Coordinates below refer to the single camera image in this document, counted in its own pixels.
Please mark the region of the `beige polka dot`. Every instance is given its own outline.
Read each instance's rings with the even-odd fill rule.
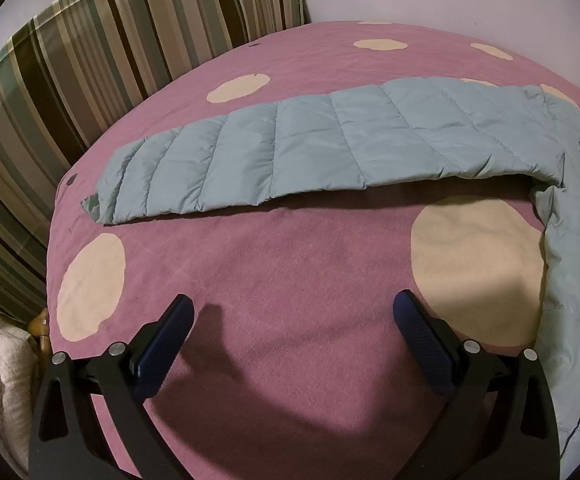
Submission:
[[[68,341],[93,335],[112,316],[124,289],[126,254],[113,234],[97,236],[76,255],[61,282],[56,321]]]
[[[493,83],[489,83],[487,81],[479,81],[478,79],[469,79],[467,77],[462,77],[461,81],[463,81],[464,83],[481,83],[482,85],[486,85],[486,86],[494,86],[494,87],[497,86],[497,85],[495,85]]]
[[[485,344],[527,345],[541,317],[541,240],[503,200],[452,196],[414,221],[412,273],[430,308],[455,330]]]
[[[211,103],[225,103],[226,101],[250,95],[269,82],[270,78],[265,74],[242,75],[212,90],[207,99]]]
[[[572,99],[570,99],[561,90],[557,90],[554,86],[548,86],[548,85],[545,85],[542,83],[541,88],[544,89],[544,92],[548,92],[548,94],[552,94],[555,97],[558,97],[559,99],[563,99],[564,101],[567,101],[567,102],[575,105],[577,108],[579,108],[579,105],[577,105],[576,102],[574,102]]]
[[[499,50],[495,46],[485,45],[483,43],[471,43],[470,46],[478,48],[479,50],[483,50],[486,54],[490,54],[491,56],[499,57],[507,61],[512,60],[512,56],[510,56],[510,54],[503,52],[503,50]]]
[[[370,50],[401,50],[406,48],[406,43],[395,40],[359,40],[353,43],[359,48],[369,48]]]

